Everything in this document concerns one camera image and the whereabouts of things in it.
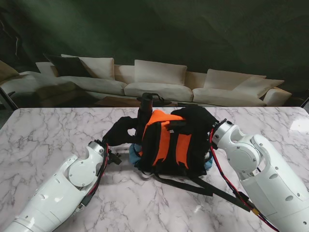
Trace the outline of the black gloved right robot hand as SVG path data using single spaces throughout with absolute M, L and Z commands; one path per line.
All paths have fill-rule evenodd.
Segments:
M 207 137 L 212 130 L 213 125 L 219 121 L 202 106 L 187 106 L 171 112 L 172 115 L 180 116 L 185 120 L 185 125 L 174 128 L 174 131 L 180 134 L 196 134 L 198 136 Z

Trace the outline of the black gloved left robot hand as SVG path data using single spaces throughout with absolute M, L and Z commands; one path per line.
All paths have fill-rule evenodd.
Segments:
M 138 125 L 137 118 L 123 116 L 114 123 L 111 129 L 103 136 L 103 142 L 109 146 L 118 146 L 122 144 L 140 144 L 141 140 L 137 136 L 130 135 L 128 130 L 136 129 Z

